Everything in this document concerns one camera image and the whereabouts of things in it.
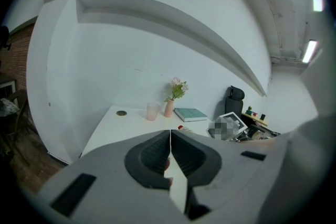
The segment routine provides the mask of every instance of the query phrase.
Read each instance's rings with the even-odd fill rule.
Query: chair backrest
[[[225,100],[225,113],[234,112],[241,118],[244,97],[245,94],[241,89],[231,86],[230,95]]]
[[[24,112],[28,103],[28,96],[26,90],[18,90],[11,94],[8,99],[13,102],[15,99],[18,102],[19,111],[17,113],[16,123],[15,123],[15,132],[18,132],[22,126],[25,126],[27,119],[24,118]]]

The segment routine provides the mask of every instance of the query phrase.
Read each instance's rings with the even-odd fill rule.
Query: glass cup
[[[147,120],[155,121],[156,116],[160,110],[160,105],[157,103],[148,103],[147,104]]]

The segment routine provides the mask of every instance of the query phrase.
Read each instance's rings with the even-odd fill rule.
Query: pink vase
[[[164,110],[164,116],[170,118],[173,114],[174,101],[168,100],[166,108]]]

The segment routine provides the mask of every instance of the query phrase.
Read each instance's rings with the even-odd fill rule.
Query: brick wall
[[[16,79],[16,89],[26,89],[27,54],[35,24],[26,26],[10,36],[12,47],[10,50],[0,50],[1,69]]]

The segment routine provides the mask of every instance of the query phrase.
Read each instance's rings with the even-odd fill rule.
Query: concrete ceiling
[[[264,32],[273,65],[304,68],[310,39],[318,41],[316,55],[328,41],[333,18],[328,6],[313,11],[313,0],[246,0]]]

